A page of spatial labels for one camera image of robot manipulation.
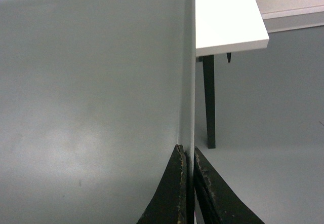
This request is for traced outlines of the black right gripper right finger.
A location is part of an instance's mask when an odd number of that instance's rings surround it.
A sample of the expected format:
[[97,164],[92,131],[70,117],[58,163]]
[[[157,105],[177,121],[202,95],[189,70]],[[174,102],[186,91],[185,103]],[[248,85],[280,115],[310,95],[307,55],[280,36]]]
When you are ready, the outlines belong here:
[[263,223],[198,147],[194,149],[194,186],[205,223]]

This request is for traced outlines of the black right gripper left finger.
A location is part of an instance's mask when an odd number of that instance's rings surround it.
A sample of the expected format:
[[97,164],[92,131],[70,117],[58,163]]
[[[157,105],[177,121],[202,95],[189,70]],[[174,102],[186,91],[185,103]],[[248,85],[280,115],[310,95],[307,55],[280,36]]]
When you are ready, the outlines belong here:
[[137,223],[187,223],[186,194],[186,156],[183,146],[177,144],[150,203]]

